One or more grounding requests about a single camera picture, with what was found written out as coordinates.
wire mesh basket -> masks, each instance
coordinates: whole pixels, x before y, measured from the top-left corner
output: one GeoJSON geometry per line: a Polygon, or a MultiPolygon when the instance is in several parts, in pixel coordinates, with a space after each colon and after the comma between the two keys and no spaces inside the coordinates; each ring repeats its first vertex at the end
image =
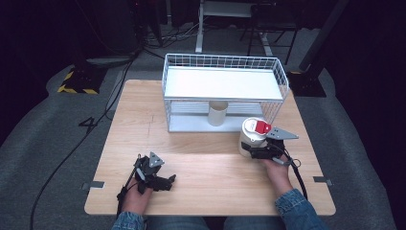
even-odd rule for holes
{"type": "Polygon", "coordinates": [[[289,84],[275,57],[167,54],[162,90],[169,132],[238,132],[249,117],[272,124],[289,84]],[[208,123],[210,101],[228,103],[221,126],[208,123]]]}

person's hand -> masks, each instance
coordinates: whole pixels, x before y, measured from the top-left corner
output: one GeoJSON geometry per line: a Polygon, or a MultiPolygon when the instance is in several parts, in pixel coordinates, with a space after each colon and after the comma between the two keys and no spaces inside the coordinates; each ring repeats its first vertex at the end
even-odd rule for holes
{"type": "Polygon", "coordinates": [[[137,181],[132,178],[127,188],[130,188],[125,195],[122,212],[131,212],[138,215],[143,215],[147,208],[149,198],[152,195],[152,189],[146,188],[143,194],[138,192],[137,181]]]}
{"type": "MultiPolygon", "coordinates": [[[[287,160],[286,156],[281,157],[282,161],[287,160]]],[[[283,165],[280,165],[272,160],[262,159],[260,160],[266,168],[269,180],[274,186],[277,197],[282,196],[286,192],[289,192],[293,189],[292,184],[289,180],[289,168],[283,165]]]]}

white plastic cup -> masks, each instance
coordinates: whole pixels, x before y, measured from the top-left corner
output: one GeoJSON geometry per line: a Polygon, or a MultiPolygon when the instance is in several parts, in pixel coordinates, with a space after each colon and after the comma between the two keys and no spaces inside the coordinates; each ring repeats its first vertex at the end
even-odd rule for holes
{"type": "Polygon", "coordinates": [[[228,103],[224,101],[210,101],[209,102],[209,124],[214,127],[223,125],[226,120],[228,103]]]}
{"type": "Polygon", "coordinates": [[[261,135],[256,132],[252,132],[249,130],[252,130],[249,128],[249,126],[252,126],[256,121],[263,121],[260,118],[247,118],[245,121],[242,123],[241,126],[241,132],[239,134],[239,140],[238,140],[238,150],[241,155],[245,157],[251,158],[251,153],[245,149],[242,148],[241,142],[253,147],[257,148],[262,145],[262,143],[265,141],[266,135],[261,135]]]}

paper cup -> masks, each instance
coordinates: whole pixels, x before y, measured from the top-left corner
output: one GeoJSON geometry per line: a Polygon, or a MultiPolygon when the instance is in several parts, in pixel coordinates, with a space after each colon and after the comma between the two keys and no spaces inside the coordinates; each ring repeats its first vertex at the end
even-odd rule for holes
{"type": "Polygon", "coordinates": [[[226,119],[228,103],[224,101],[211,101],[209,102],[209,124],[214,127],[223,125],[226,119]]]}

wooden tabletop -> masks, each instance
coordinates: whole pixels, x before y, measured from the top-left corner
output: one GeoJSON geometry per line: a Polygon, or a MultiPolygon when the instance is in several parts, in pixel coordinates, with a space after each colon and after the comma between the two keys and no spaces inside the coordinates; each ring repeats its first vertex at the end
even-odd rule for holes
{"type": "MultiPolygon", "coordinates": [[[[85,204],[91,215],[115,215],[116,195],[133,170],[138,154],[155,152],[166,163],[158,172],[176,174],[170,191],[154,192],[146,215],[263,216],[277,215],[272,185],[262,164],[238,151],[239,133],[169,133],[159,80],[128,80],[107,136],[85,204]]],[[[333,215],[335,206],[311,146],[302,117],[290,93],[273,126],[299,135],[285,140],[286,149],[302,162],[299,172],[318,215],[333,215]]],[[[290,169],[294,187],[301,190],[290,169]]]]}

